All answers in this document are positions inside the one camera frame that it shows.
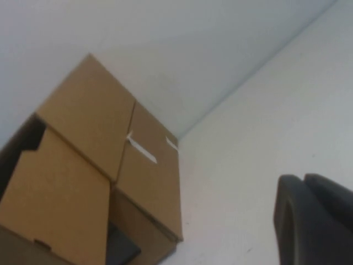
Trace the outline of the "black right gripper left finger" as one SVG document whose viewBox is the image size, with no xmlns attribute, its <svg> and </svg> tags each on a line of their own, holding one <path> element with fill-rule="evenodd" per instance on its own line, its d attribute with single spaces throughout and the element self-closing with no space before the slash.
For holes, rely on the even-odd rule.
<svg viewBox="0 0 353 265">
<path fill-rule="evenodd" d="M 302 181 L 293 175 L 278 180 L 274 208 L 274 228 L 280 264 L 305 264 L 306 221 L 300 192 Z"/>
</svg>

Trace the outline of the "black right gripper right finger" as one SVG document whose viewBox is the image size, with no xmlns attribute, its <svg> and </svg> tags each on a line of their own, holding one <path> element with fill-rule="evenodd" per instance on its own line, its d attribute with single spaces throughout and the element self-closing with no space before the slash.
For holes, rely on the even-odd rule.
<svg viewBox="0 0 353 265">
<path fill-rule="evenodd" d="M 294 264 L 352 264 L 352 191 L 309 174 L 288 182 Z"/>
</svg>

